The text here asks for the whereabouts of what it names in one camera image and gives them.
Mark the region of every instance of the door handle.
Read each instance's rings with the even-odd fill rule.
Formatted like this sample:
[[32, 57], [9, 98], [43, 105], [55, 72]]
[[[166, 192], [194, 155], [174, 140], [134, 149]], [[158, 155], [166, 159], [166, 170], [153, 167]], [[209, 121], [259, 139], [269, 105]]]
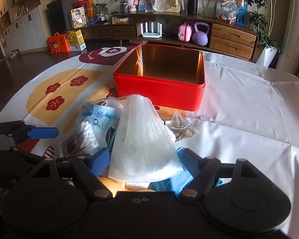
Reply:
[[238, 48], [227, 45], [226, 47], [237, 50]]
[[237, 36], [237, 37], [240, 37], [240, 35], [235, 34], [235, 33], [232, 33], [232, 32], [230, 32], [229, 34], [232, 34], [232, 35], [235, 35], [235, 36]]

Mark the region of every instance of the white tablecloth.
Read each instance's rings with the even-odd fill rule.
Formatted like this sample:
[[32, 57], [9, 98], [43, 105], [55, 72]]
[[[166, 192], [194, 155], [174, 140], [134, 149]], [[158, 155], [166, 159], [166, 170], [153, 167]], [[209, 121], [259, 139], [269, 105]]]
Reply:
[[[299, 79], [229, 56], [204, 52], [204, 60], [206, 88], [201, 107], [187, 112], [200, 135], [176, 142], [175, 147], [188, 147], [201, 157], [214, 156], [224, 163], [248, 159], [288, 195], [292, 212], [283, 231], [299, 239]], [[78, 105], [112, 77], [116, 65], [82, 63], [79, 57], [58, 63], [16, 93], [0, 113], [0, 122], [24, 119], [27, 124], [49, 126], [26, 110], [37, 85], [68, 69], [103, 72], [51, 125], [61, 131]], [[46, 148], [49, 141], [40, 140], [32, 152], [42, 155], [42, 145]]]

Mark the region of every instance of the wooden drawer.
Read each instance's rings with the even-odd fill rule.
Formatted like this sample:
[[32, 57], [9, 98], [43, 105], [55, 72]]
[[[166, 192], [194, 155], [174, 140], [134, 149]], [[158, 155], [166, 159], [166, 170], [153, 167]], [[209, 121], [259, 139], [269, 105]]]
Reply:
[[110, 25], [82, 28], [83, 38], [129, 38], [137, 37], [135, 25]]
[[211, 28], [211, 36], [231, 40], [252, 48], [255, 46], [256, 42], [256, 36], [253, 34], [219, 24], [213, 24]]
[[253, 48], [219, 37], [210, 37], [209, 47], [246, 59], [251, 59]]

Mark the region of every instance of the white planter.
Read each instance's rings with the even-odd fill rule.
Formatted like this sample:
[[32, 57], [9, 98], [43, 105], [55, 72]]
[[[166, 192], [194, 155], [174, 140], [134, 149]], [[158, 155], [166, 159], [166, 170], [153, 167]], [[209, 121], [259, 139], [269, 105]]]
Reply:
[[256, 64], [268, 67], [273, 60], [274, 56], [277, 53], [277, 49], [272, 47], [272, 48], [264, 48], [262, 51], [262, 54], [258, 58]]

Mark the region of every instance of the pink bag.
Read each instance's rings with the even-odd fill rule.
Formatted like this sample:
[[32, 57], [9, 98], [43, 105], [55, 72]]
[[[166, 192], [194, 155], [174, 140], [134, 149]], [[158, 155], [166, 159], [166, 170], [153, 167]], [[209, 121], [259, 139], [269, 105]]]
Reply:
[[192, 35], [192, 27], [187, 23], [184, 22], [182, 25], [178, 27], [178, 39], [180, 41], [189, 41]]

